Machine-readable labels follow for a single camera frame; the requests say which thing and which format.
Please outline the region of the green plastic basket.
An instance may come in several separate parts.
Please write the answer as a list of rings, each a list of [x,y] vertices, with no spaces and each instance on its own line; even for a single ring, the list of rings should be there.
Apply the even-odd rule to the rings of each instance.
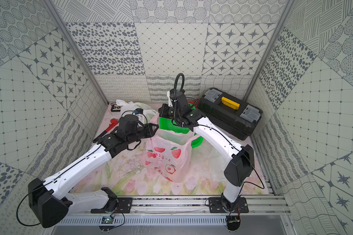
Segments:
[[[173,125],[171,119],[167,119],[164,117],[159,117],[159,127],[160,129],[173,131],[178,134],[185,134],[185,135],[192,134],[191,130],[189,130],[188,128],[175,126]],[[198,137],[197,139],[192,141],[191,147],[192,148],[199,147],[203,143],[203,140],[204,140],[203,137]]]

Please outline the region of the pink plastic bag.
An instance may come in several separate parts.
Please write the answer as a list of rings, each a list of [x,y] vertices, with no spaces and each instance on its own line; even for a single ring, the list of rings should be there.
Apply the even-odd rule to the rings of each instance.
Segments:
[[[203,141],[200,135],[187,131],[183,134],[159,128],[147,139],[145,151],[140,156],[141,164],[169,181],[180,183],[190,167],[192,149]]]

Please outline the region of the white plastic bag lemon print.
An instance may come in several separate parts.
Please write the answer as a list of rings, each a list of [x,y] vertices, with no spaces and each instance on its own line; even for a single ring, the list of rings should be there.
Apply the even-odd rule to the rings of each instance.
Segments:
[[[208,154],[208,165],[211,177],[215,182],[227,184],[228,180],[225,177],[224,171],[228,165],[225,157],[223,157],[214,147],[210,147]]]

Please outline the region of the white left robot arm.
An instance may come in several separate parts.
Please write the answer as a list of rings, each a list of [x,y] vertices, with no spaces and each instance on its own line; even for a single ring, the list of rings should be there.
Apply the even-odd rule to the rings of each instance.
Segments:
[[[64,217],[84,211],[115,212],[117,195],[108,187],[90,193],[70,193],[70,190],[96,168],[106,164],[129,145],[153,137],[159,126],[143,124],[138,116],[119,119],[114,130],[70,165],[44,180],[34,179],[28,184],[29,207],[44,228],[58,224]]]

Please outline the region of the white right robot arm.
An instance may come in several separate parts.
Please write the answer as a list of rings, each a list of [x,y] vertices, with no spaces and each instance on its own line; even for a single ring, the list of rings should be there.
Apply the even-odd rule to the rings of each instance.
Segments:
[[[161,117],[173,120],[175,126],[188,128],[208,141],[224,157],[227,166],[224,176],[228,183],[221,200],[225,210],[231,212],[239,201],[246,179],[255,169],[254,151],[242,146],[218,129],[200,110],[193,109],[183,91],[167,92],[168,104],[158,112]]]

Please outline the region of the red plastic bag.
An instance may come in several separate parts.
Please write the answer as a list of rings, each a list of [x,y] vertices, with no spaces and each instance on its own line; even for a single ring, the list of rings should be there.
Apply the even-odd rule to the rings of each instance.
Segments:
[[[199,101],[198,100],[189,100],[188,103],[190,104],[191,108],[197,108]]]

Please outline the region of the red pipe wrench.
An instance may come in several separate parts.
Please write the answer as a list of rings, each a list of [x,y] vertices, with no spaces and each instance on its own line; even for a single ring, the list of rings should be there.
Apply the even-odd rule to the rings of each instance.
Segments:
[[[108,128],[106,128],[100,135],[98,135],[94,140],[93,143],[96,143],[100,138],[102,138],[103,136],[105,136],[110,130],[112,130],[117,124],[119,123],[119,121],[115,118],[112,118],[110,120],[110,125],[108,126]]]

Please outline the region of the black smartphone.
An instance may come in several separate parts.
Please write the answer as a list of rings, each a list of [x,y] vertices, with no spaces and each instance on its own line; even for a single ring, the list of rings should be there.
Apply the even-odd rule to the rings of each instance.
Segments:
[[[120,112],[121,111],[121,106],[117,105],[117,104],[111,104],[111,112]]]

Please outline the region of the black toolbox yellow latch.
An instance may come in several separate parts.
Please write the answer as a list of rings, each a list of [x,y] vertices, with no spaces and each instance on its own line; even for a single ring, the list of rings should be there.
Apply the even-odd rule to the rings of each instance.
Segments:
[[[263,111],[216,88],[208,89],[200,98],[198,109],[219,128],[244,141],[251,136]]]

